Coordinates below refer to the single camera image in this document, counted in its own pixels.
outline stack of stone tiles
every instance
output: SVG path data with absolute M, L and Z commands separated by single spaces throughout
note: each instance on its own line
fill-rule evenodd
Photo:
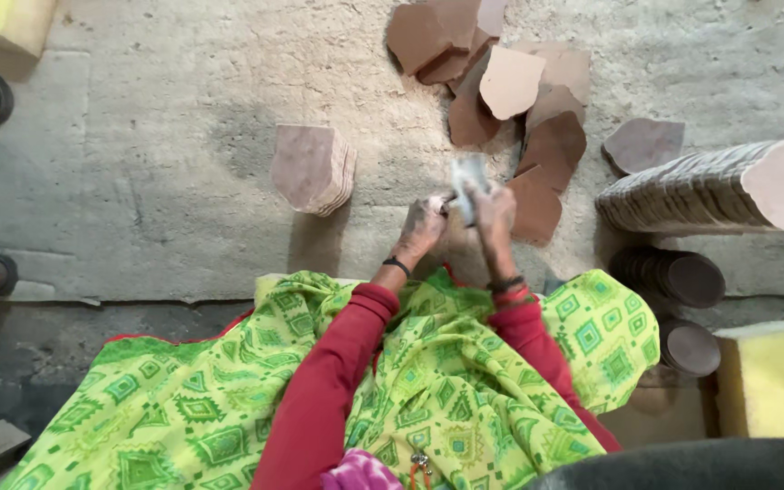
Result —
M 619 180 L 596 205 L 636 232 L 784 231 L 784 140 L 680 157 Z
M 294 210 L 329 216 L 353 193 L 355 157 L 333 127 L 278 124 L 271 180 Z

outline woman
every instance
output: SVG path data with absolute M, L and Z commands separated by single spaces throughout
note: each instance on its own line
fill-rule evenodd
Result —
M 469 193 L 491 294 L 408 281 L 447 226 L 418 201 L 369 284 L 259 280 L 218 338 L 107 343 L 2 487 L 517 488 L 618 450 L 593 413 L 657 362 L 654 316 L 600 271 L 534 302 L 512 193 Z

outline wrist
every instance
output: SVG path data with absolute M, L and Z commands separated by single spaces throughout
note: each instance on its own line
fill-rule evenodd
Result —
M 510 248 L 487 251 L 486 265 L 492 282 L 504 281 L 518 275 Z
M 425 252 L 419 247 L 415 247 L 407 241 L 398 240 L 389 252 L 389 257 L 394 256 L 396 260 L 411 272 L 417 266 L 417 263 L 422 260 Z

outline red sandstone piece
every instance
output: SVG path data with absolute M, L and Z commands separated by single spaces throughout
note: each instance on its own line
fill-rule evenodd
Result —
M 429 0 L 456 50 L 470 50 L 480 0 Z
M 480 80 L 489 64 L 487 52 L 465 76 L 450 104 L 450 138 L 457 147 L 482 145 L 495 138 L 501 121 L 480 100 Z
M 504 9 L 507 0 L 483 0 L 480 10 L 476 13 L 476 27 L 486 31 L 490 36 L 501 37 L 504 30 Z
M 516 169 L 516 175 L 538 165 L 551 175 L 547 185 L 563 192 L 585 153 L 585 132 L 572 111 L 546 119 L 534 128 Z
M 686 123 L 634 118 L 618 127 L 602 150 L 611 165 L 628 175 L 680 158 L 685 135 Z
M 592 82 L 589 72 L 592 66 L 592 52 L 572 50 L 567 43 L 532 43 L 520 41 L 510 47 L 546 60 L 540 83 L 565 85 L 583 106 L 589 105 Z
M 516 218 L 511 233 L 517 238 L 545 245 L 561 219 L 561 201 L 552 187 L 540 181 L 537 172 L 526 172 L 507 187 L 516 196 Z
M 585 122 L 585 110 L 583 105 L 571 94 L 570 89 L 564 85 L 540 84 L 538 99 L 534 106 L 528 109 L 528 117 L 525 118 L 525 138 L 528 134 L 538 127 L 546 119 L 558 116 L 561 113 L 573 111 L 577 115 L 577 121 L 582 126 Z
M 386 44 L 412 76 L 451 48 L 452 40 L 431 5 L 398 5 L 386 29 Z
M 474 38 L 470 45 L 469 51 L 462 50 L 446 50 L 441 56 L 437 57 L 434 61 L 422 68 L 417 77 L 421 83 L 453 83 L 454 80 L 459 78 L 457 83 L 450 85 L 450 88 L 455 93 L 456 88 L 464 79 L 464 76 L 470 71 L 477 61 L 483 58 L 486 51 L 498 42 L 498 38 L 493 38 L 486 34 L 482 29 L 474 30 Z
M 480 81 L 480 95 L 500 120 L 524 113 L 538 98 L 546 60 L 501 46 L 492 46 L 489 66 Z

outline bracelet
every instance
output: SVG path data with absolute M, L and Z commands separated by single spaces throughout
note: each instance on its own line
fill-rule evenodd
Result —
M 524 276 L 517 275 L 516 277 L 511 277 L 510 279 L 504 279 L 503 281 L 498 281 L 497 283 L 489 283 L 488 285 L 486 285 L 486 289 L 491 291 L 492 294 L 503 293 L 518 284 L 525 284 Z
M 383 261 L 383 265 L 397 265 L 398 267 L 401 268 L 401 270 L 404 271 L 404 275 L 407 275 L 408 279 L 410 278 L 410 270 L 407 269 L 407 266 L 398 262 L 397 255 L 392 255 L 391 257 Z
M 525 301 L 529 295 L 528 286 L 523 285 L 515 291 L 506 291 L 504 293 L 495 293 L 492 295 L 492 302 L 495 304 L 495 309 L 501 309 L 511 304 L 519 304 Z

